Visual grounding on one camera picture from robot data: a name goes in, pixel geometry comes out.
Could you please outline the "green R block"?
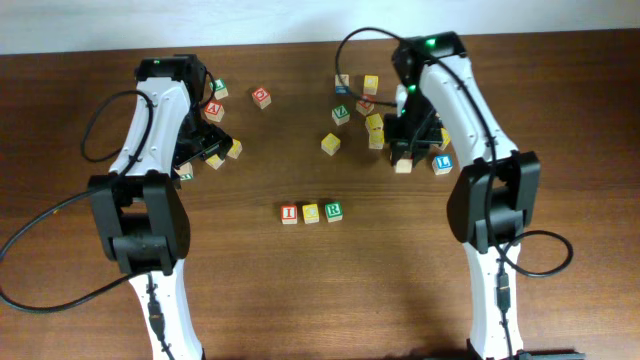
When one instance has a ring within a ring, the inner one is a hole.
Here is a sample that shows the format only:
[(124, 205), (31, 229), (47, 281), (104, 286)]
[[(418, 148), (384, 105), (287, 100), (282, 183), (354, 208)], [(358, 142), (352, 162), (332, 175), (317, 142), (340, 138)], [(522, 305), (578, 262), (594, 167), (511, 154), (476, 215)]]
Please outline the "green R block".
[(325, 205), (325, 214), (328, 222), (341, 221), (344, 212), (340, 202), (331, 202)]

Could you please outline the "yellow C block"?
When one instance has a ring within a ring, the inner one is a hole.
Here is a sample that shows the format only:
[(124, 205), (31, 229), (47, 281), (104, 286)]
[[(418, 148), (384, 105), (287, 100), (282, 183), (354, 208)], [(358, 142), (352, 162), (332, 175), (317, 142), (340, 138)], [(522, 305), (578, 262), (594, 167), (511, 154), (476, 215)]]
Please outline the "yellow C block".
[(303, 205), (302, 214), (305, 224), (318, 223), (320, 220), (319, 207), (315, 203)]

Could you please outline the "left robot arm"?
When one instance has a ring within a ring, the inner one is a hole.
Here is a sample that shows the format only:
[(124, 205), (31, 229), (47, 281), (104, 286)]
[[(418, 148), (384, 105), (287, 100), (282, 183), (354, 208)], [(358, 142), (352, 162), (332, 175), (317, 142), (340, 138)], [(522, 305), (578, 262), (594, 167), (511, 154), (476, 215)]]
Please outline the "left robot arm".
[(201, 116), (208, 74), (194, 54), (142, 60), (125, 143), (108, 174), (88, 183), (103, 250), (137, 295), (155, 359), (205, 356), (185, 290), (191, 225), (177, 170), (196, 159), (225, 158), (233, 145)]

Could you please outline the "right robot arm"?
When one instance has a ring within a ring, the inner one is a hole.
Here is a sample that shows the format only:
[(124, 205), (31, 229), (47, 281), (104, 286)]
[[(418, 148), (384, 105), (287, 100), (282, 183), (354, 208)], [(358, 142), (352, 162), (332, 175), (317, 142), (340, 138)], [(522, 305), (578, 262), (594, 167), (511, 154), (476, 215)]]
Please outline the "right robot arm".
[(527, 236), (540, 163), (502, 131), (475, 81), (454, 32), (400, 40), (392, 55), (399, 76), (394, 115), (384, 118), (391, 162), (414, 164), (451, 141), (460, 175), (447, 202), (451, 231), (465, 250), (473, 320), (472, 359), (526, 359), (517, 324), (515, 278)]

